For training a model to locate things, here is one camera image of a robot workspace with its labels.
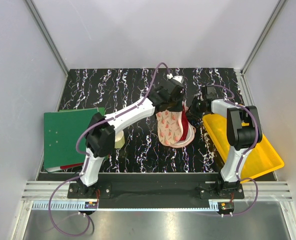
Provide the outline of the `pink floral mesh laundry bag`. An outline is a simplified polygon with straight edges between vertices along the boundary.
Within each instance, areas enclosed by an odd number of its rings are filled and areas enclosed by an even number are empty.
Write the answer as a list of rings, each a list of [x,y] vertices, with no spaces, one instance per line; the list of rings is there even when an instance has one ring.
[[[185,113],[188,110],[188,107],[183,102],[182,110],[185,110]],[[188,146],[195,138],[196,129],[190,123],[190,137],[185,141],[180,141],[180,138],[183,133],[183,128],[181,125],[181,112],[170,112],[168,110],[163,112],[158,112],[156,115],[157,120],[157,135],[159,142],[167,147],[171,148],[183,148]]]

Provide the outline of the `red lace bra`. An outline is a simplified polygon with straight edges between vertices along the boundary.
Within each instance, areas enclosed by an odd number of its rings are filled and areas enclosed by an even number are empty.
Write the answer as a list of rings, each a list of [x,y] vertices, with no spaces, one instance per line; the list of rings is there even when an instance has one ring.
[[[190,137],[191,133],[190,133],[190,123],[187,119],[185,110],[182,110],[182,113],[181,113],[181,125],[182,125],[182,135],[181,135],[180,141],[186,141]]]

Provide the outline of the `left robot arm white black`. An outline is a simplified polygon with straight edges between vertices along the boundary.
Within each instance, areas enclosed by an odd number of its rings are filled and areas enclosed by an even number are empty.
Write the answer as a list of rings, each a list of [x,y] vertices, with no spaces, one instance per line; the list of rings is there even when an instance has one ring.
[[[82,170],[76,180],[78,193],[85,198],[91,198],[96,193],[102,162],[115,149],[117,134],[159,112],[181,112],[183,96],[183,84],[172,78],[121,110],[107,115],[99,112],[93,115],[88,128],[76,143],[76,151],[85,155]]]

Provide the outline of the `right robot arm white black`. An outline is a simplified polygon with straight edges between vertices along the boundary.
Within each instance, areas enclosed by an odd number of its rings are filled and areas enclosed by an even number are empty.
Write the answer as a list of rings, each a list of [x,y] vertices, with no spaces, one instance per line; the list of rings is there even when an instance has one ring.
[[[261,142],[263,133],[255,106],[232,102],[233,97],[219,99],[216,87],[220,86],[203,86],[189,111],[200,118],[206,114],[218,114],[226,119],[226,139],[230,147],[213,189],[218,197],[224,199],[239,190],[242,168],[253,148]]]

